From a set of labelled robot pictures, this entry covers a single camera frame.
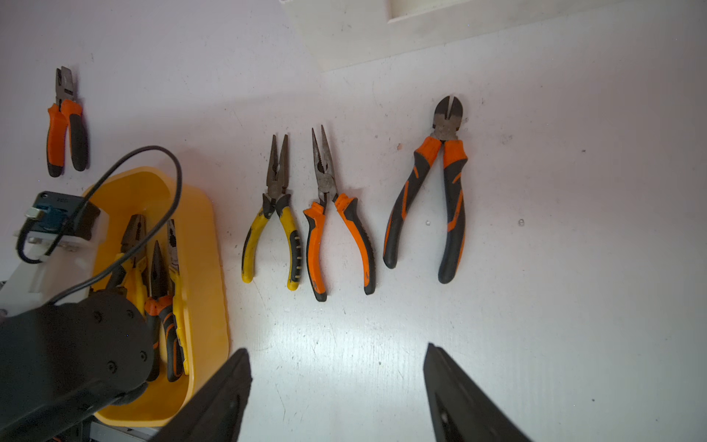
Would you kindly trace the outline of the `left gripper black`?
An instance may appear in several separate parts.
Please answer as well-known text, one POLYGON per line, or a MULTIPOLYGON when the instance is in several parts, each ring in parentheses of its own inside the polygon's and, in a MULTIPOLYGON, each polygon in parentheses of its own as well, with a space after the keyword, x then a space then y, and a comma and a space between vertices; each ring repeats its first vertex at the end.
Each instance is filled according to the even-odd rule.
POLYGON ((47 304, 1 324, 1 438, 46 441, 139 396, 153 338, 121 289, 47 304))

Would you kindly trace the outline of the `small orange combination pliers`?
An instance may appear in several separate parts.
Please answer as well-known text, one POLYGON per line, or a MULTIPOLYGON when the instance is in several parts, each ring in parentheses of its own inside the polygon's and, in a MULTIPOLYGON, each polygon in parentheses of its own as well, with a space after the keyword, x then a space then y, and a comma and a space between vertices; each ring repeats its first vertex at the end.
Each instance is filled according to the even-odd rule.
POLYGON ((58 178, 66 165, 66 141, 76 171, 84 171, 89 162, 88 131, 83 107, 77 98, 72 71, 65 66, 55 71, 55 103, 48 109, 50 123, 46 141, 48 173, 58 178))

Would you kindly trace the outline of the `orange black pliers in box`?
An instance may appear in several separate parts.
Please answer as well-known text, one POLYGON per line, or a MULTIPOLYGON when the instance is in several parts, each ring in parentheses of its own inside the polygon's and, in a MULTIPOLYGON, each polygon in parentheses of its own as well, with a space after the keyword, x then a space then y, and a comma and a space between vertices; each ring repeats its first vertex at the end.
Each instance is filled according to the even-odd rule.
POLYGON ((184 374, 184 355, 177 333, 173 306, 174 284, 162 248, 155 242, 150 270, 150 291, 145 302, 145 320, 153 339, 153 368, 147 380, 156 380, 160 374, 160 336, 164 335, 166 348, 166 377, 176 382, 184 374))

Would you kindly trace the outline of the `yellow black combination pliers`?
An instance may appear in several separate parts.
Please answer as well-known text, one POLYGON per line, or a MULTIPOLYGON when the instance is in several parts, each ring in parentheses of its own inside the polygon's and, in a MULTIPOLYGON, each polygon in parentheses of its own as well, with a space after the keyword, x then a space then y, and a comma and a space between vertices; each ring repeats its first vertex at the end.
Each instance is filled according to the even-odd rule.
MULTIPOLYGON (((147 221, 145 216, 134 214, 123 232, 121 250, 116 255, 116 259, 123 258, 130 252, 147 233, 147 221)), ((115 268, 110 274, 110 279, 106 289, 122 287, 127 293, 133 294, 133 302, 138 311, 145 315, 145 304, 148 295, 148 272, 147 272, 147 246, 141 247, 137 252, 129 257, 127 261, 115 268)))

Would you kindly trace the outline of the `yellow handled slim pliers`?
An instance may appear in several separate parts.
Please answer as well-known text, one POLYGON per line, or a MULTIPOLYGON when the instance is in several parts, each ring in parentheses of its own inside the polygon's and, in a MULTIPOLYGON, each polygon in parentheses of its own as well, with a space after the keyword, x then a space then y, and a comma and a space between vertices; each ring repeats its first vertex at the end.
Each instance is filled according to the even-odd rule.
POLYGON ((168 254, 169 277, 173 296, 173 314, 176 322, 177 339, 182 350, 183 373, 190 375, 189 349, 186 339, 186 326, 184 321, 184 301, 182 298, 182 277, 180 276, 179 251, 177 244, 175 221, 171 219, 168 224, 168 254))

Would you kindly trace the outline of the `yellow plastic storage box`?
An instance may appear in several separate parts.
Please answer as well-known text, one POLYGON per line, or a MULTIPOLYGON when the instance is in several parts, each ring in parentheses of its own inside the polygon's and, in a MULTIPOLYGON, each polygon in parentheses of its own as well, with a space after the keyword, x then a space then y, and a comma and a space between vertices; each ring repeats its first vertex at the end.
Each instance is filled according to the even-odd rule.
MULTIPOLYGON (((115 259, 130 217, 142 214, 153 228, 172 203, 175 180, 159 169, 140 167, 109 178, 91 199, 110 217, 94 270, 115 259)), ((176 225, 188 375, 175 382, 160 376, 127 405, 95 414, 113 427, 163 427, 206 385, 229 357, 228 306, 219 256, 215 214, 209 197, 185 184, 173 215, 176 225)))

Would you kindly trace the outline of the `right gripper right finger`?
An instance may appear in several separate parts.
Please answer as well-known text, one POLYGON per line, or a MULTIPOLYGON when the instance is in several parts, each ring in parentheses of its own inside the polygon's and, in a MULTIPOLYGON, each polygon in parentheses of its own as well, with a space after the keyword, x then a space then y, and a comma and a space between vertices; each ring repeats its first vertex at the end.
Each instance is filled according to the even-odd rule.
POLYGON ((440 346, 427 346, 423 375, 437 441, 530 439, 440 346))

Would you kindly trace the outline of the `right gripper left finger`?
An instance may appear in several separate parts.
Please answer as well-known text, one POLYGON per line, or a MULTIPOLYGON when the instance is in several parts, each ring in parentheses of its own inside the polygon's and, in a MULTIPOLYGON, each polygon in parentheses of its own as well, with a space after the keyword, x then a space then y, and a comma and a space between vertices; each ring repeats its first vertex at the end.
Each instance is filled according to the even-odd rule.
POLYGON ((236 441, 252 388, 247 349, 240 348, 153 441, 236 441))

